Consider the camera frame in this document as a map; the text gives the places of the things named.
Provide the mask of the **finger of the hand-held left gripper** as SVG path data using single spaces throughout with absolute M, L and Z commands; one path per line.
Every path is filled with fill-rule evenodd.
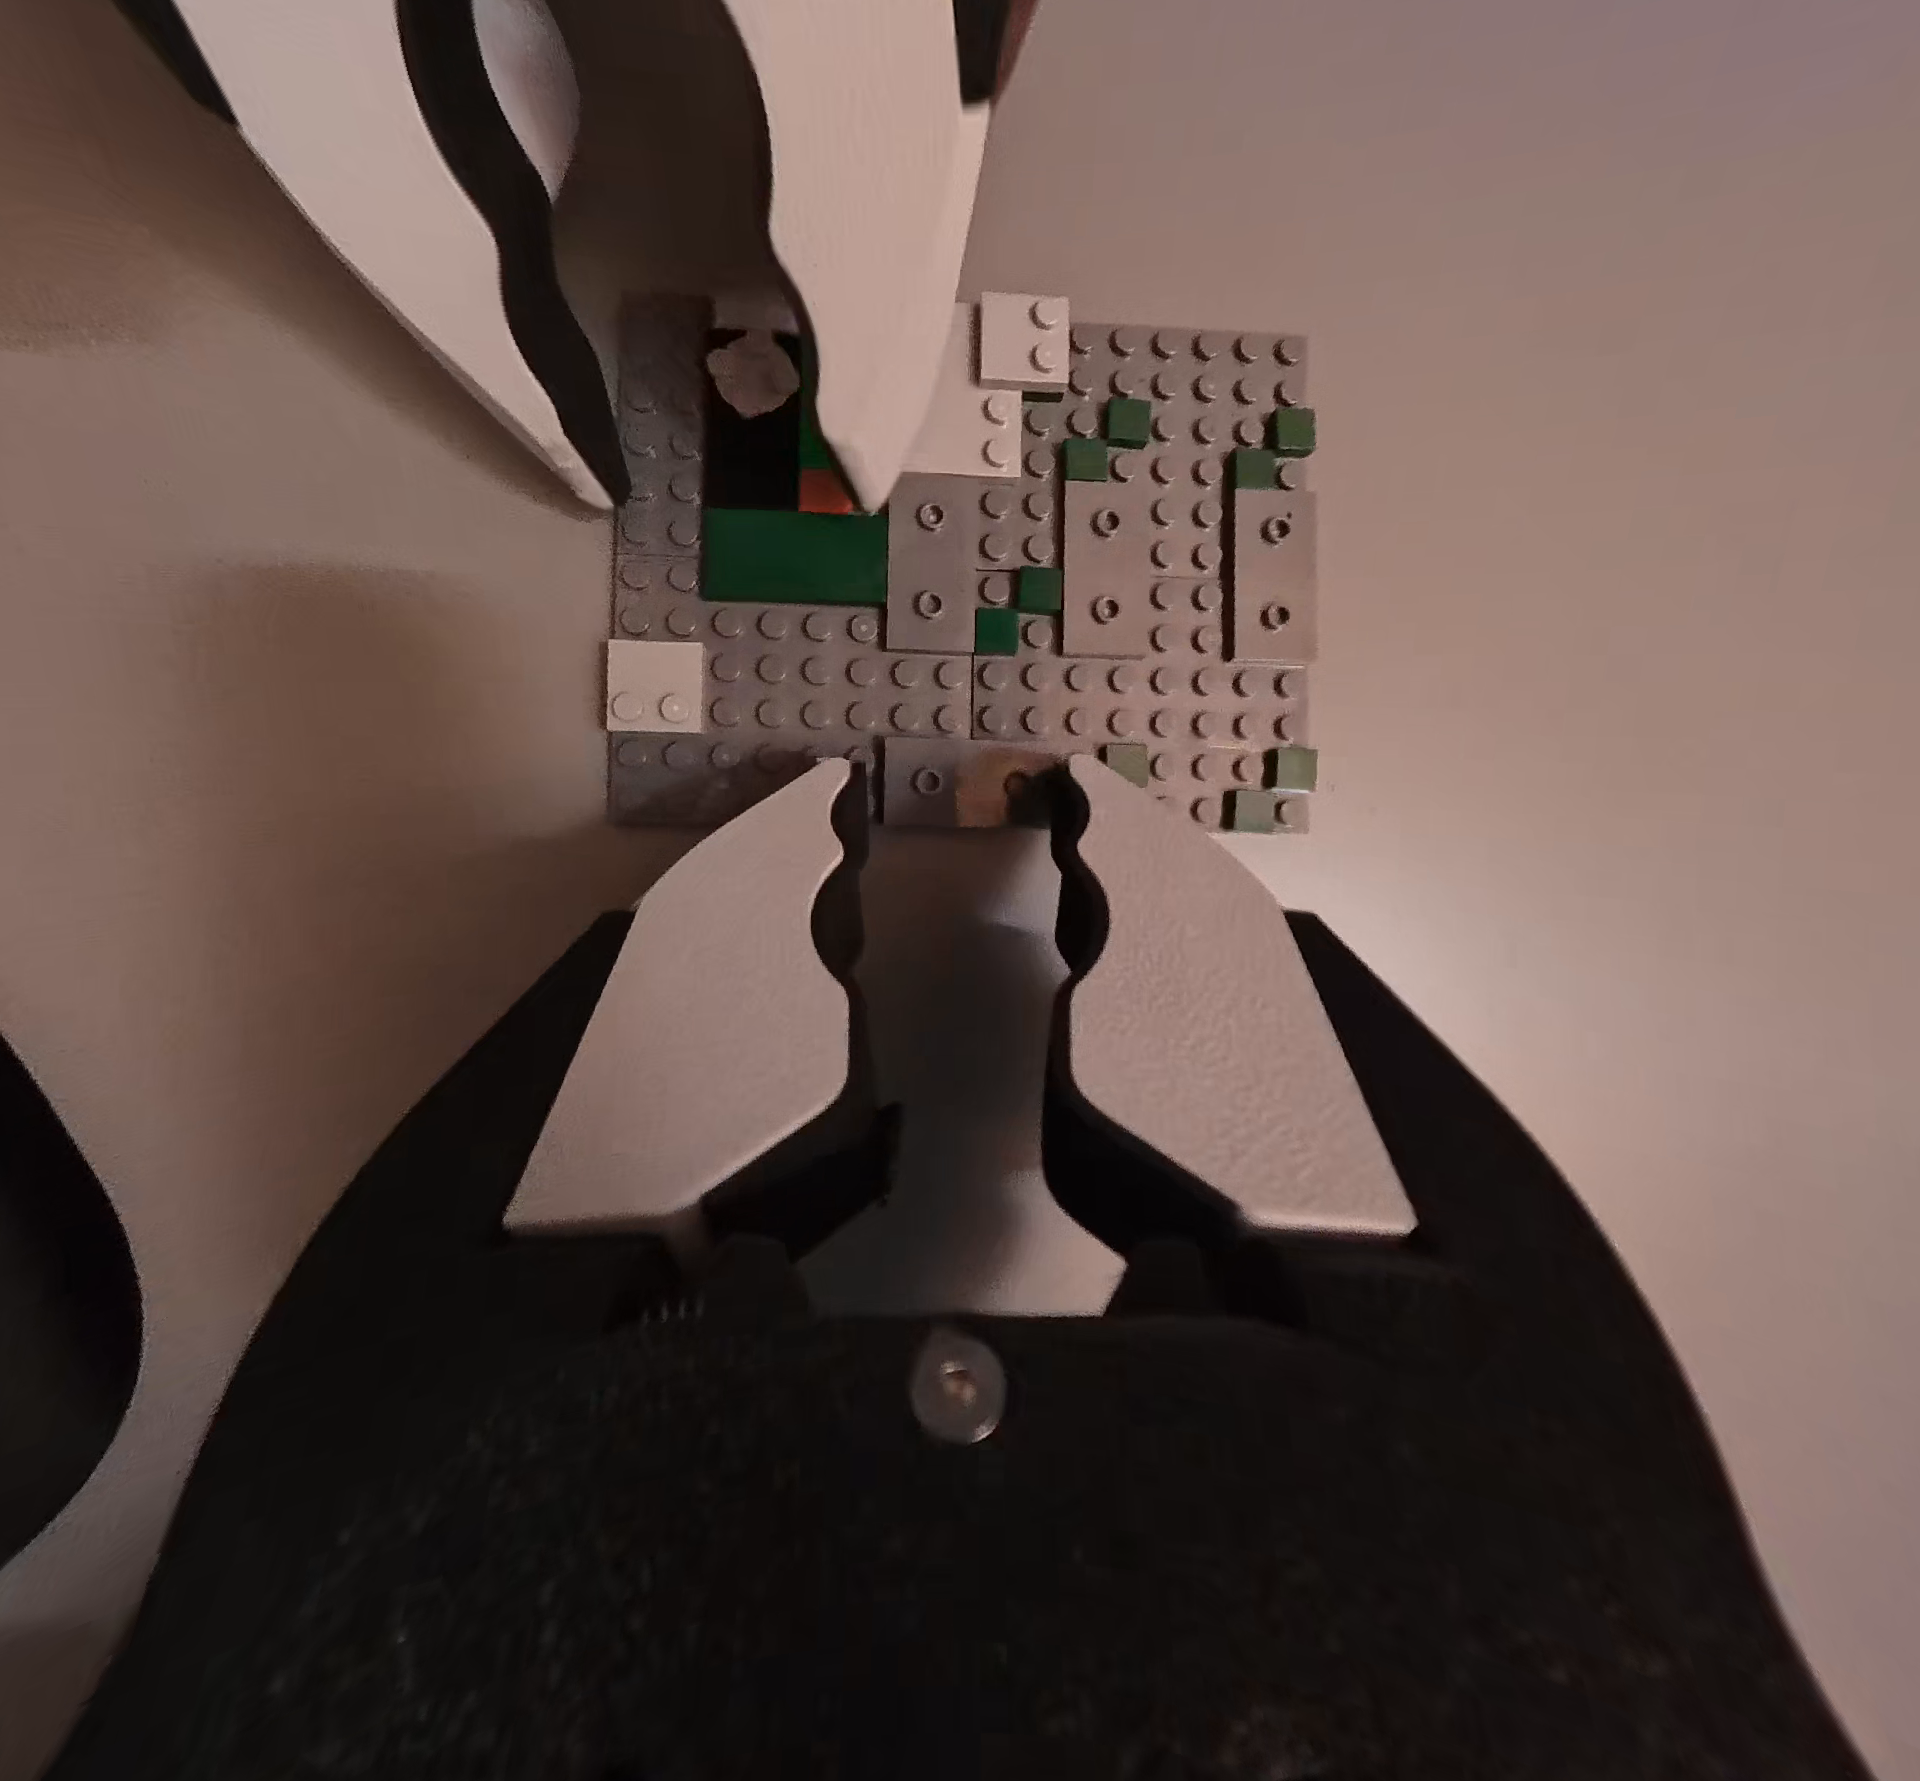
M 471 0 L 171 0 L 259 164 L 375 302 L 570 495 L 629 495 L 552 209 Z
M 989 111 L 950 0 L 723 0 L 762 98 L 769 244 L 817 354 L 817 423 L 885 505 L 949 348 Z

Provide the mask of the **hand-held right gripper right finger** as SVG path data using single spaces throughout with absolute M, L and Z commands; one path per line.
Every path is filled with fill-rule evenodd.
M 1284 906 L 1108 764 L 1056 780 L 1056 1058 L 1079 1103 L 1271 1233 L 1404 1238 L 1413 1205 Z

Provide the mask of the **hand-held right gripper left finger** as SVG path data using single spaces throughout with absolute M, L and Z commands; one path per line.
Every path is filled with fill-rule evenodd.
M 857 964 L 865 769 L 823 760 L 652 881 L 506 1205 L 513 1236 L 829 1238 L 896 1170 Z

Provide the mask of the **black office chair seat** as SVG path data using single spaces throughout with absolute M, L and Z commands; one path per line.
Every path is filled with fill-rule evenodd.
M 129 1241 L 32 1074 L 2 1048 L 2 1561 L 65 1507 L 132 1399 Z

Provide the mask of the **grey and orange lego build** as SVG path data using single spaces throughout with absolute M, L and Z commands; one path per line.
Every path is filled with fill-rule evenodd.
M 950 309 L 879 510 L 840 482 L 797 322 L 629 299 L 613 529 L 610 818 L 714 831 L 839 756 L 885 825 L 1031 825 L 1096 756 L 1209 834 L 1314 789 L 1307 342 Z

